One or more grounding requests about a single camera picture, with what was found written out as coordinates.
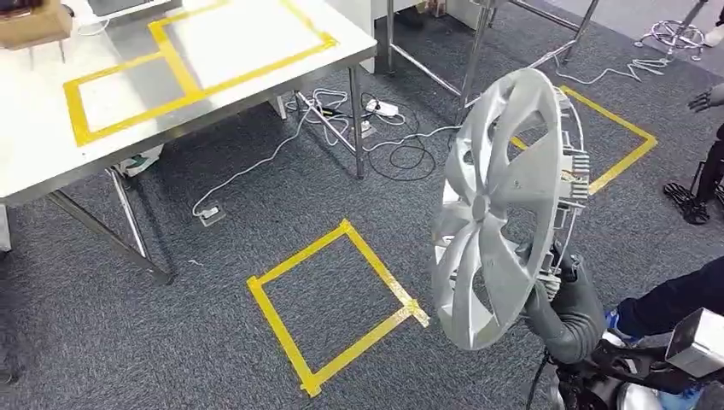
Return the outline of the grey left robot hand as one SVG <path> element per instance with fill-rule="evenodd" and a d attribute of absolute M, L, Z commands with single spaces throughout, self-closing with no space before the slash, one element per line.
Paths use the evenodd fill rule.
<path fill-rule="evenodd" d="M 687 103 L 687 107 L 695 112 L 702 112 L 706 109 L 709 109 L 712 107 L 712 88 L 709 88 L 707 91 L 704 91 L 698 95 L 696 95 L 690 102 Z"/>

